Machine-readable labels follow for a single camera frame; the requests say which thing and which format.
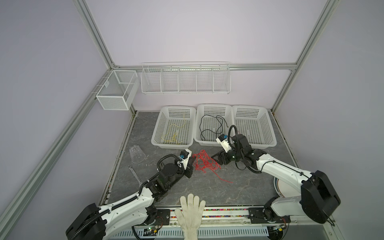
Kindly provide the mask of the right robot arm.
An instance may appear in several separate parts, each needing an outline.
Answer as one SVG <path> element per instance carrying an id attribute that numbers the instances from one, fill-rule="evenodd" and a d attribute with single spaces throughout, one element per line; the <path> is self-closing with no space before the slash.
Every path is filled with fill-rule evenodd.
<path id="1" fill-rule="evenodd" d="M 271 198 L 257 214 L 258 219 L 275 223 L 284 217 L 306 216 L 319 224 L 331 222 L 331 215 L 341 204 L 341 199 L 324 172 L 302 170 L 263 150 L 253 149 L 248 139 L 238 134 L 234 125 L 229 127 L 227 134 L 219 135 L 216 141 L 223 148 L 212 156 L 219 165 L 241 162 L 252 173 L 269 174 L 299 193 L 294 197 Z"/>

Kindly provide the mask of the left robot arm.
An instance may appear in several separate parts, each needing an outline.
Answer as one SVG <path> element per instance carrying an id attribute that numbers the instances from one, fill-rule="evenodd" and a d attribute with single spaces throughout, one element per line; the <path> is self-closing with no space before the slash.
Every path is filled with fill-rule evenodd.
<path id="1" fill-rule="evenodd" d="M 133 226 L 154 223 L 158 216 L 155 203 L 180 179 L 192 176 L 195 160 L 189 150 L 164 156 L 157 163 L 157 173 L 141 183 L 138 192 L 111 204 L 85 207 L 66 230 L 67 239 L 108 240 Z"/>

